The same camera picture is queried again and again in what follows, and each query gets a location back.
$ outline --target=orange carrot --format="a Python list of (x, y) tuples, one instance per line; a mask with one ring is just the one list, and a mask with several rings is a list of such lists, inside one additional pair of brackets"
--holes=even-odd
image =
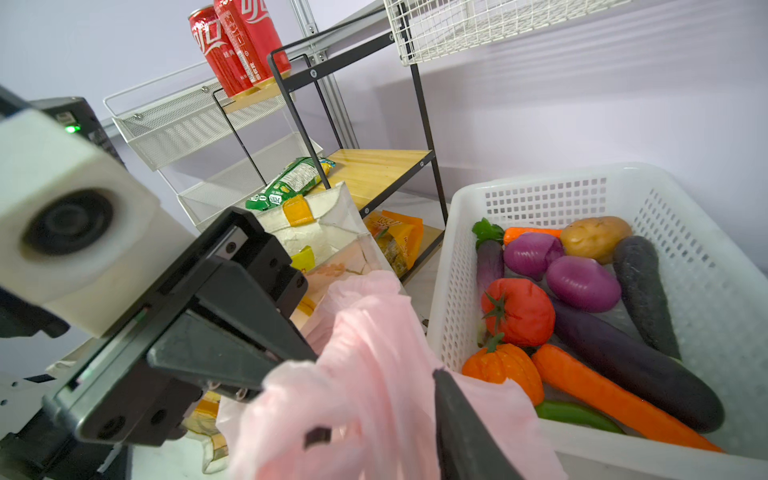
[(531, 359), (546, 383), (614, 417), (648, 439), (723, 451), (672, 415), (593, 372), (556, 346), (543, 345)]
[(509, 242), (517, 240), (523, 233), (546, 233), (553, 237), (560, 238), (560, 232), (563, 230), (549, 230), (547, 228), (530, 228), (530, 227), (509, 227), (504, 232), (504, 245), (509, 245)]

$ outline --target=dark purple eggplant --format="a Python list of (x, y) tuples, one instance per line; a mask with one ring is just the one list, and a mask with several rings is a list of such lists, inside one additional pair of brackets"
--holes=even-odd
[(669, 356), (589, 313), (552, 299), (554, 334), (595, 371), (699, 433), (722, 426), (715, 392)]
[(478, 298), (494, 281), (504, 276), (504, 252), (496, 240), (485, 240), (478, 245)]
[(654, 245), (637, 235), (623, 239), (614, 249), (614, 271), (621, 285), (621, 299), (643, 341), (680, 359)]

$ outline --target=potato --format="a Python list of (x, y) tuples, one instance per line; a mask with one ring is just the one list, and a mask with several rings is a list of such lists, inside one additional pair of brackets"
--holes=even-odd
[(565, 227), (560, 241), (567, 255), (592, 258), (605, 265), (613, 261), (616, 245), (631, 235), (632, 228), (619, 217), (593, 217)]

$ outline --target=pumpkin stem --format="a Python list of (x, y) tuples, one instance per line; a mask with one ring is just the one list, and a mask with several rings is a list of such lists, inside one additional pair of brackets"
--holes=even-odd
[(502, 297), (500, 299), (496, 300), (488, 292), (485, 292), (485, 296), (488, 297), (488, 301), (490, 301), (491, 304), (493, 305), (493, 309), (491, 309), (490, 312), (486, 313), (483, 316), (483, 318), (489, 318), (489, 317), (495, 316), (496, 317), (496, 326), (495, 326), (493, 331), (495, 333), (498, 333), (499, 328), (502, 326), (502, 318), (504, 318), (505, 315), (506, 315), (506, 312), (504, 310), (504, 301), (506, 300), (506, 298), (504, 297), (504, 294), (502, 294)]
[(496, 351), (496, 347), (498, 346), (499, 342), (504, 338), (504, 333), (499, 333), (498, 335), (494, 335), (489, 341), (488, 341), (488, 352), (486, 353), (493, 353)]

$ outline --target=coca-cola can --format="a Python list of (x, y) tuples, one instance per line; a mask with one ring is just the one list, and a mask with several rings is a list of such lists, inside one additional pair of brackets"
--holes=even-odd
[(216, 74), (227, 97), (253, 90), (253, 82), (240, 63), (227, 34), (221, 28), (213, 5), (189, 15), (190, 28), (200, 51)]
[(248, 78), (256, 85), (272, 77), (270, 70), (261, 63), (256, 45), (253, 44), (245, 22), (238, 14), (237, 2), (233, 0), (214, 0), (216, 15), (219, 15), (221, 26), (229, 35), (237, 57), (245, 68)]
[[(256, 51), (259, 54), (259, 60), (262, 65), (265, 65), (267, 69), (270, 68), (269, 62), (266, 60), (267, 55), (270, 52), (277, 50), (283, 46), (280, 41), (280, 37), (277, 36), (277, 30), (275, 30), (275, 24), (272, 23), (270, 13), (266, 10), (266, 3), (264, 0), (228, 0), (237, 6), (237, 13), (240, 14), (240, 18), (245, 22), (245, 28), (248, 31), (248, 36), (253, 44), (256, 46)], [(288, 55), (282, 51), (275, 55), (275, 65), (277, 70), (283, 74), (283, 76), (290, 72), (290, 62), (288, 61)]]

